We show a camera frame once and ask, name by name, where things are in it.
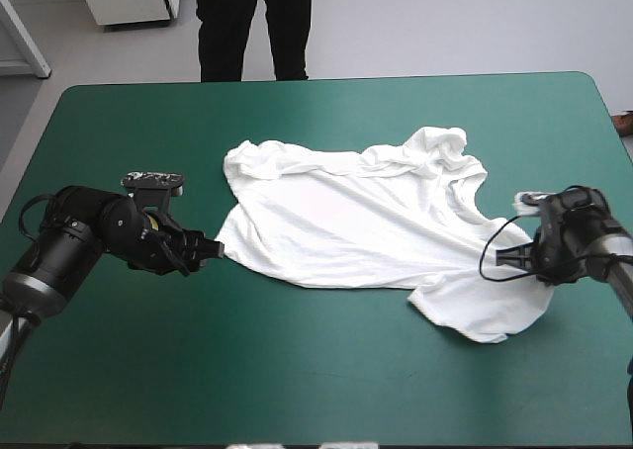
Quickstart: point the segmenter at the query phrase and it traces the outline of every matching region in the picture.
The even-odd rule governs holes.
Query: person
[[[611,120],[620,137],[633,135],[633,111],[627,111],[622,115],[613,116]]]
[[[240,81],[257,0],[197,0],[201,81]],[[312,0],[264,0],[278,80],[306,80]]]

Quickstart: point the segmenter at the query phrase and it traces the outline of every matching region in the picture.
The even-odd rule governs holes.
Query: person's leg
[[[257,0],[197,0],[202,81],[239,81]]]
[[[305,80],[312,0],[264,0],[278,80]]]

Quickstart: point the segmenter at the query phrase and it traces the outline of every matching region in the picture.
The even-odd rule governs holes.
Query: cloth
[[[278,80],[305,80],[312,0],[264,0]],[[239,81],[257,0],[197,0],[202,81]]]
[[[487,172],[465,145],[457,128],[422,128],[362,153],[245,141],[225,158],[238,204],[217,239],[238,263],[307,288],[413,289],[408,300],[437,325],[501,342],[545,312],[552,288],[479,275],[505,219],[475,206]],[[529,241],[509,225],[489,248],[487,274],[520,273],[495,267],[495,250]]]

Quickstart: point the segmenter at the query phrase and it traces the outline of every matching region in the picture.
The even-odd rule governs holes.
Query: green table
[[[173,214],[213,235],[234,205],[223,158],[241,141],[361,150],[424,125],[467,131],[467,152],[490,172],[478,193],[488,216],[513,215],[516,191],[580,183],[602,189],[633,229],[631,164],[581,73],[79,86],[61,98],[0,227],[0,270],[28,246],[16,222],[36,194],[122,191],[130,170],[182,172]],[[306,290],[227,259],[157,277],[106,256],[25,346],[0,442],[630,441],[633,327],[606,285],[561,286],[541,319],[499,345],[433,326],[406,296]]]

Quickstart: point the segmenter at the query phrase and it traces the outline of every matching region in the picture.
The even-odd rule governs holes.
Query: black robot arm
[[[523,269],[545,283],[589,276],[608,283],[633,317],[633,239],[597,189],[573,186],[559,194],[523,194],[523,209],[541,219],[531,243],[497,251],[497,265]]]
[[[127,195],[70,186],[33,198],[20,214],[20,231],[33,243],[5,277],[0,291],[0,405],[17,351],[40,322],[59,314],[103,253],[132,269],[158,275],[198,271],[224,246],[203,232],[180,226],[169,214],[171,197],[182,194],[178,174],[130,173]],[[47,200],[40,234],[31,236],[25,211]]]

